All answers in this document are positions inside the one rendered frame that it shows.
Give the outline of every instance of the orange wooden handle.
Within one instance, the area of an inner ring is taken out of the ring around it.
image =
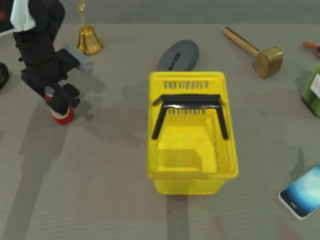
[[[302,43],[302,45],[305,46],[305,47],[308,48],[308,49],[318,49],[318,48],[319,48],[319,46],[317,46],[317,45],[315,45],[314,43],[309,42],[309,41],[304,41],[304,42]]]

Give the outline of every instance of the red object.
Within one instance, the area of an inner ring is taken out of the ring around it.
[[[52,95],[46,94],[45,100],[49,101],[52,97],[53,97]],[[64,116],[53,111],[51,108],[50,108],[50,111],[52,113],[53,120],[59,125],[67,125],[67,124],[71,123],[75,118],[74,110],[71,107],[68,108],[68,112]]]
[[[5,19],[5,11],[0,11],[0,21],[3,21]]]

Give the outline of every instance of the white sleeve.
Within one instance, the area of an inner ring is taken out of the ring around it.
[[[23,32],[36,26],[35,20],[29,13],[29,0],[14,0],[10,17],[15,32]]]

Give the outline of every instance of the golden bell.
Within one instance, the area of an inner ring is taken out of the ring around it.
[[[76,48],[85,55],[92,56],[99,53],[104,46],[97,37],[95,28],[88,25],[80,27],[79,40]]]

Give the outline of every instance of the mallet head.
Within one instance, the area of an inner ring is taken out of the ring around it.
[[[280,71],[284,53],[273,46],[260,51],[256,56],[255,71],[263,79],[266,79]]]

